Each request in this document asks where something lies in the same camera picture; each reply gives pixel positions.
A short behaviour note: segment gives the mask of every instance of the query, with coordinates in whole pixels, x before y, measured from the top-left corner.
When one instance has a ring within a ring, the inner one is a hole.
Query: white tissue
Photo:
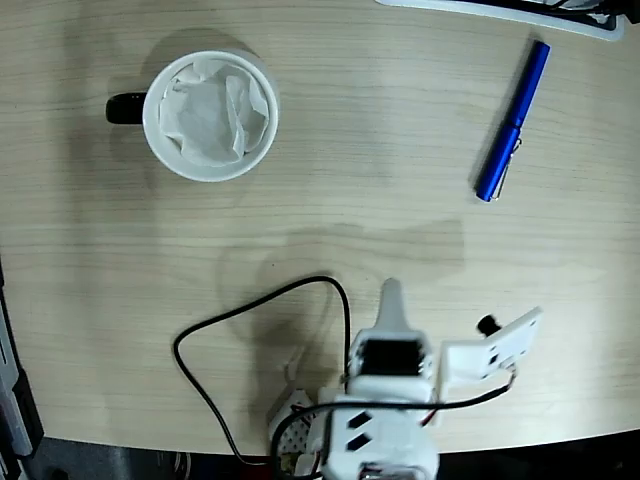
[[[258,146],[269,122],[267,100],[247,70],[196,60],[171,80],[160,102],[160,129],[196,164],[219,167]]]

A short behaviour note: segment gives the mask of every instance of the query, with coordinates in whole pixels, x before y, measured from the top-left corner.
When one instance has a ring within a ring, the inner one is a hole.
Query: mug handle
[[[107,100],[107,121],[116,125],[142,125],[142,107],[146,96],[144,92],[114,95]]]

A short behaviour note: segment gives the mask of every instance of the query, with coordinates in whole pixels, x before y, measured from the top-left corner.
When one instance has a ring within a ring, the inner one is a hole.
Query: white keyboard
[[[535,13],[523,12],[512,8],[494,7],[483,5],[475,1],[460,0],[376,0],[383,5],[391,5],[398,7],[425,8],[430,10],[440,10],[458,13],[468,13],[471,15],[480,15],[484,17],[501,18],[504,20],[514,20],[516,22],[525,22],[543,27],[557,28],[568,32],[588,35],[590,37],[601,38],[603,40],[619,40],[624,32],[624,21],[622,17],[611,18],[604,15],[592,15],[595,25],[588,25],[575,20],[571,17],[558,18],[547,15],[539,15]],[[554,2],[545,0],[533,0],[537,3],[552,4]],[[592,5],[587,0],[572,0],[565,4],[565,7],[582,5],[588,7]]]

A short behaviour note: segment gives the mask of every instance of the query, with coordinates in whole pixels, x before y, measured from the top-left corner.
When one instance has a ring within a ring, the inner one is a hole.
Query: black wire
[[[338,294],[340,295],[340,299],[342,300],[342,308],[344,311],[344,375],[345,375],[344,378],[346,379],[347,373],[348,373],[347,370],[348,370],[348,359],[349,359],[349,344],[351,342],[351,311],[349,308],[349,299],[347,298],[347,293],[345,292],[342,285],[340,285],[340,283],[336,279],[328,277],[326,275],[315,275],[312,277],[307,277],[307,278],[297,280],[295,282],[290,283],[289,285],[285,285],[284,287],[279,288],[278,290],[275,290],[274,292],[269,293],[268,295],[265,295],[262,298],[254,300],[253,302],[248,303],[242,307],[238,307],[234,310],[231,310],[230,312],[223,313],[221,315],[216,315],[215,317],[212,317],[208,320],[204,320],[202,322],[196,323],[195,325],[192,325],[187,329],[183,330],[182,332],[180,332],[178,336],[175,338],[175,340],[173,341],[173,356],[175,357],[176,362],[178,363],[178,367],[180,368],[184,376],[187,378],[187,380],[189,380],[191,385],[193,385],[193,388],[195,388],[196,391],[200,394],[200,396],[205,401],[209,409],[216,416],[218,423],[220,424],[220,428],[222,428],[222,432],[224,433],[224,436],[226,437],[227,442],[229,443],[229,447],[231,448],[231,451],[236,456],[236,458],[245,465],[264,466],[267,464],[261,463],[261,462],[260,463],[250,462],[244,459],[244,457],[240,453],[240,450],[238,450],[236,442],[233,439],[233,435],[231,434],[231,430],[229,430],[229,426],[227,425],[227,422],[225,421],[222,413],[220,412],[218,407],[215,405],[213,400],[211,400],[211,397],[205,391],[202,385],[200,385],[200,382],[198,382],[196,377],[193,375],[193,373],[191,373],[191,371],[187,368],[187,365],[184,363],[184,360],[180,355],[180,343],[182,342],[182,340],[187,338],[192,333],[197,332],[198,330],[201,330],[205,327],[209,327],[211,325],[222,322],[224,320],[228,320],[229,318],[241,315],[245,312],[248,312],[249,310],[253,310],[254,308],[259,307],[260,305],[264,305],[265,303],[270,302],[271,300],[281,295],[284,295],[285,293],[288,293],[292,290],[300,288],[304,285],[309,285],[311,283],[331,284],[337,290]]]
[[[468,400],[461,400],[459,402],[449,403],[386,403],[386,402],[336,402],[336,403],[321,403],[313,405],[311,407],[304,408],[297,412],[292,413],[285,418],[273,433],[271,439],[271,448],[269,455],[271,457],[271,466],[273,469],[273,477],[276,480],[314,480],[322,476],[322,472],[312,473],[310,475],[289,475],[282,471],[280,468],[280,461],[278,459],[278,445],[284,432],[289,428],[293,422],[300,418],[310,415],[312,413],[319,413],[323,411],[333,411],[338,409],[363,409],[363,410],[453,410],[457,408],[472,407],[479,405],[480,403],[488,402],[496,397],[506,393],[511,388],[515,375],[511,376],[511,380],[506,385],[491,390],[478,397],[470,398]]]
[[[173,356],[176,359],[178,367],[180,368],[184,376],[187,378],[187,380],[189,380],[193,388],[195,388],[196,391],[200,394],[200,396],[205,401],[209,409],[213,412],[216,419],[218,420],[218,423],[220,424],[220,427],[222,428],[222,432],[224,433],[224,436],[226,437],[227,442],[229,443],[229,447],[231,448],[231,451],[236,456],[236,458],[244,465],[265,466],[267,464],[262,462],[257,462],[257,463],[250,462],[244,459],[244,457],[240,453],[240,450],[238,450],[236,442],[233,439],[233,435],[231,433],[231,430],[229,429],[229,426],[227,425],[227,422],[224,419],[224,416],[222,415],[218,407],[215,405],[215,403],[213,402],[209,394],[205,391],[202,385],[200,385],[200,382],[198,382],[196,377],[193,375],[193,373],[191,373],[189,368],[184,363],[184,360],[182,359],[182,356],[180,354],[180,343],[189,335],[197,332],[198,330],[201,330],[203,328],[209,327],[216,323],[219,323],[224,320],[228,320],[232,317],[236,317],[238,315],[246,313],[249,310],[253,310],[254,308],[264,305],[265,303],[270,302],[271,300],[277,297],[280,297],[281,295],[284,295],[285,293],[288,293],[292,290],[295,290],[297,288],[300,288],[302,286],[309,285],[312,283],[329,283],[336,289],[336,291],[340,295],[340,299],[342,301],[342,308],[344,312],[344,378],[347,379],[348,378],[349,345],[351,341],[351,311],[349,308],[349,299],[342,285],[340,285],[340,283],[336,279],[326,275],[315,275],[312,277],[307,277],[307,278],[297,280],[295,282],[292,282],[288,285],[285,285],[284,287],[281,287],[269,293],[268,295],[265,295],[264,297],[254,300],[253,302],[248,303],[244,306],[238,307],[227,313],[217,315],[208,320],[204,320],[202,322],[196,323],[195,325],[192,325],[186,328],[185,330],[183,330],[182,332],[180,332],[178,336],[175,338],[175,340],[173,341]],[[460,402],[451,402],[451,403],[338,402],[338,403],[323,403],[323,404],[318,404],[318,405],[313,405],[311,407],[303,408],[286,417],[276,427],[273,438],[271,440],[271,447],[270,447],[270,461],[272,464],[274,477],[276,479],[282,479],[282,480],[312,480],[322,476],[321,472],[313,473],[311,475],[302,475],[302,476],[288,475],[284,473],[280,468],[280,461],[278,458],[278,446],[280,444],[282,435],[287,430],[287,428],[289,428],[296,420],[301,419],[302,417],[305,417],[307,415],[310,415],[316,412],[333,411],[333,410],[344,409],[344,408],[350,408],[350,409],[358,408],[358,409],[369,409],[369,410],[386,409],[386,410],[434,410],[434,411],[465,408],[465,407],[470,407],[473,405],[478,405],[480,403],[487,402],[507,392],[511,387],[511,384],[514,378],[515,376],[512,376],[511,381],[507,385],[504,385],[503,387],[492,390],[488,393],[480,395],[479,397],[475,397],[475,398],[460,401]]]

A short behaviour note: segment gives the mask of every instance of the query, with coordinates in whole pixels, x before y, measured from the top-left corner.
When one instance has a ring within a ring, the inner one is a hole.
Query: white bracket
[[[443,342],[440,353],[437,395],[439,402],[448,400],[451,387],[482,382],[498,370],[514,369],[515,364],[531,348],[542,319],[536,307],[483,340]],[[443,411],[434,416],[438,426]]]

